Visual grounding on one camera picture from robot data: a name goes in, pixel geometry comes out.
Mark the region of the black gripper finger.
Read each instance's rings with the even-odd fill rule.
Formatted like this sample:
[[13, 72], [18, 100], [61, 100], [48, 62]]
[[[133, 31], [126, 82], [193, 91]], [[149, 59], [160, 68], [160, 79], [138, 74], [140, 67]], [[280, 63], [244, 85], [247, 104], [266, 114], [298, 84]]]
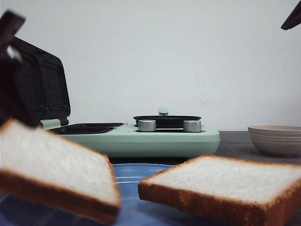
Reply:
[[22, 58], [11, 41], [25, 22], [25, 17], [7, 10], [0, 18], [0, 124], [9, 118], [19, 120], [30, 127], [38, 121], [30, 115], [16, 88], [15, 75], [22, 66]]
[[297, 4], [297, 6], [293, 9], [293, 11], [288, 16], [288, 18], [281, 25], [281, 29], [289, 30], [298, 26], [300, 23], [301, 23], [301, 5]]

